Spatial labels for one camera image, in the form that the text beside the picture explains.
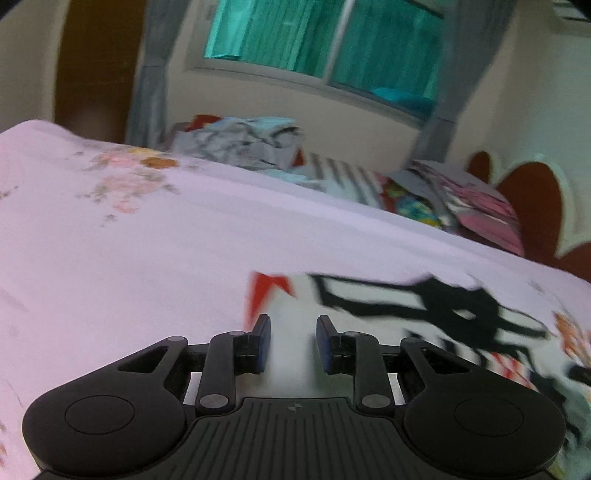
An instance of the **gray curtain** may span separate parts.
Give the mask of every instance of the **gray curtain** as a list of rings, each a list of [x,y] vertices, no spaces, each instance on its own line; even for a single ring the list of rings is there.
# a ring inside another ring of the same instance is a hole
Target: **gray curtain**
[[[456,122],[492,63],[517,0],[455,0],[443,27],[437,106],[408,159],[443,163]]]
[[[166,123],[168,61],[191,0],[148,0],[144,17],[144,64],[134,84],[125,142],[156,147]]]

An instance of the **window sill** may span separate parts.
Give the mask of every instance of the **window sill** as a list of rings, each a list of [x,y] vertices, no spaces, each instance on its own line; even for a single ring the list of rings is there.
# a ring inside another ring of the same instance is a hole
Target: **window sill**
[[[366,92],[355,92],[353,89],[341,89],[331,85],[325,85],[321,79],[315,77],[309,77],[307,75],[287,72],[278,69],[270,69],[269,67],[259,67],[255,65],[240,65],[240,67],[246,67],[250,72],[240,72],[236,70],[230,70],[227,67],[227,63],[236,65],[232,61],[214,60],[216,63],[226,64],[225,68],[216,67],[192,67],[189,68],[190,72],[199,74],[206,74],[212,76],[224,76],[240,80],[250,80],[253,82],[262,82],[268,85],[280,86],[283,88],[289,88],[300,92],[311,93],[312,95],[318,95],[323,98],[335,100],[337,102],[346,103],[348,105],[361,108],[368,112],[376,113],[378,115],[391,118],[399,123],[402,123],[408,127],[420,130],[425,120],[421,119],[411,112],[404,110],[402,107],[398,108],[387,100],[381,100],[379,97]],[[265,70],[277,70],[276,76],[269,76],[268,73],[256,73],[257,69]]]

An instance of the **brown door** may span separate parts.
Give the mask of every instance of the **brown door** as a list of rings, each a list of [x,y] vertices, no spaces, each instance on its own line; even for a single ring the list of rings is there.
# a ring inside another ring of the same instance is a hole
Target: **brown door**
[[[56,80],[56,123],[122,143],[146,0],[72,0]]]

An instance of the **headboard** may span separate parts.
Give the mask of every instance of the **headboard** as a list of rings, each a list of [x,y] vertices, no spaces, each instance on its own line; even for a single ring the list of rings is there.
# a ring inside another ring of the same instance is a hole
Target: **headboard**
[[[575,235],[574,201],[559,166],[538,161],[502,172],[489,152],[478,152],[467,171],[492,184],[513,205],[521,225],[525,257],[591,282],[591,234]]]

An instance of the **white wall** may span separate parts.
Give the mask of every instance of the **white wall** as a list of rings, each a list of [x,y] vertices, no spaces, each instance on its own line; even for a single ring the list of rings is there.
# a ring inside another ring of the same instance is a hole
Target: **white wall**
[[[521,1],[515,54],[485,147],[506,166],[536,158],[558,164],[574,193],[567,233],[591,233],[591,38],[553,33],[542,5]]]
[[[0,131],[53,118],[53,85],[69,0],[22,0],[0,20]]]
[[[305,147],[321,155],[378,171],[398,168],[418,134],[388,116],[323,98],[314,93],[253,81],[238,75],[187,70],[187,48],[194,34],[199,1],[193,0],[169,69],[168,126],[197,113],[220,116],[279,115],[297,120]],[[462,162],[482,147],[510,64],[517,22],[509,29],[497,58],[460,121],[448,158]]]

